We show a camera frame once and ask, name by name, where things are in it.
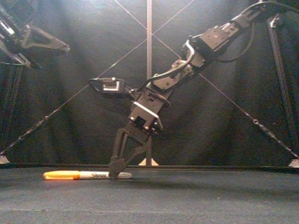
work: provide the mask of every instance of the metal pole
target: metal pole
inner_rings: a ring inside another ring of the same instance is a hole
[[[298,150],[299,145],[298,145],[298,136],[297,136],[297,129],[295,129],[295,116],[292,112],[288,87],[286,83],[286,71],[284,71],[282,53],[280,53],[278,37],[276,37],[276,29],[280,24],[280,15],[276,14],[276,16],[268,19],[267,22],[268,22],[267,23],[268,33],[270,33],[270,39],[272,44],[274,56],[275,56],[276,75],[279,79],[282,97],[284,102],[284,114],[286,114],[286,121],[287,121],[287,127],[288,127],[290,142],[291,142],[291,147]]]
[[[152,48],[152,0],[147,0],[147,69],[146,69],[146,78],[150,79],[152,77],[152,57],[154,57],[154,48]],[[152,165],[152,138],[148,139],[148,147],[146,151],[146,165]]]
[[[147,79],[152,77],[152,0],[147,0]]]

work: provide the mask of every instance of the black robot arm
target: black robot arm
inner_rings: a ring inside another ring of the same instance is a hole
[[[154,75],[139,89],[124,88],[122,80],[94,79],[90,81],[95,88],[102,85],[107,91],[103,94],[127,94],[134,101],[128,123],[116,133],[114,153],[108,165],[110,177],[115,178],[127,168],[132,158],[148,147],[148,139],[163,129],[160,111],[171,106],[168,98],[179,84],[183,84],[207,65],[226,52],[227,46],[255,22],[266,21],[284,6],[280,3],[260,2],[252,4],[243,12],[222,26],[215,26],[203,34],[190,37],[183,46],[183,56],[172,63],[172,68]]]

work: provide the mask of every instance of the black cable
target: black cable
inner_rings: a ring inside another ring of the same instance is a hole
[[[158,74],[156,76],[154,76],[152,78],[150,78],[144,82],[144,85],[138,89],[138,91],[142,91],[146,88],[146,86],[147,86],[147,84],[150,82],[154,82],[154,81],[160,80],[160,79],[163,79],[166,77],[170,77],[171,75],[179,73],[188,66],[188,64],[192,62],[192,59],[194,59],[194,56],[195,56],[195,50],[194,50],[190,42],[191,42],[190,40],[187,40],[187,42],[186,42],[186,46],[188,47],[188,49],[191,51],[190,58],[186,60],[186,62],[182,65],[179,65],[174,70],[170,70],[166,73]]]
[[[252,8],[255,8],[256,6],[259,6],[260,4],[274,4],[274,5],[276,5],[276,6],[282,7],[282,8],[288,9],[290,11],[295,12],[297,14],[299,14],[299,10],[298,10],[297,8],[288,6],[288,5],[283,4],[283,3],[271,2],[271,1],[268,1],[268,2],[259,2],[259,3],[254,3],[254,4],[251,4],[251,5],[250,5],[250,6],[240,12],[240,14],[246,13],[248,10],[251,10]]]
[[[288,9],[290,11],[292,11],[292,12],[295,12],[295,13],[299,14],[299,10],[298,10],[298,9],[295,9],[294,7],[291,7],[291,6],[288,6],[288,5],[283,4],[283,3],[276,3],[276,2],[259,2],[259,3],[254,3],[254,4],[251,4],[251,5],[250,5],[250,6],[240,12],[240,14],[244,14],[248,10],[251,10],[252,8],[255,8],[256,6],[259,6],[260,4],[274,4],[274,5],[276,5],[276,6],[282,7],[282,8],[286,8],[286,9]],[[244,48],[244,50],[242,51],[242,53],[240,53],[236,57],[234,57],[232,59],[215,59],[215,60],[216,60],[218,62],[220,62],[220,63],[230,63],[230,62],[238,60],[238,59],[244,55],[244,53],[248,51],[248,48],[251,47],[252,42],[254,42],[254,38],[255,38],[255,23],[252,23],[252,25],[251,25],[250,41],[248,41],[248,43],[247,43],[247,47]]]
[[[215,59],[218,62],[220,63],[230,63],[235,60],[238,60],[244,53],[248,51],[248,48],[251,47],[252,43],[254,43],[254,39],[255,39],[255,28],[256,28],[256,24],[252,23],[251,25],[251,33],[250,33],[250,41],[247,42],[247,47],[244,48],[244,50],[242,51],[242,53],[232,59]]]

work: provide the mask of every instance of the black floor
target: black floor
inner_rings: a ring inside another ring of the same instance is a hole
[[[299,223],[298,174],[127,169],[131,179],[43,180],[78,169],[0,169],[0,223]]]

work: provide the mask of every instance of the orange marker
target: orange marker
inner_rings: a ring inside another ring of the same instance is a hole
[[[47,180],[74,180],[74,179],[111,179],[107,171],[47,171],[43,174]],[[130,172],[120,172],[118,179],[131,179]]]

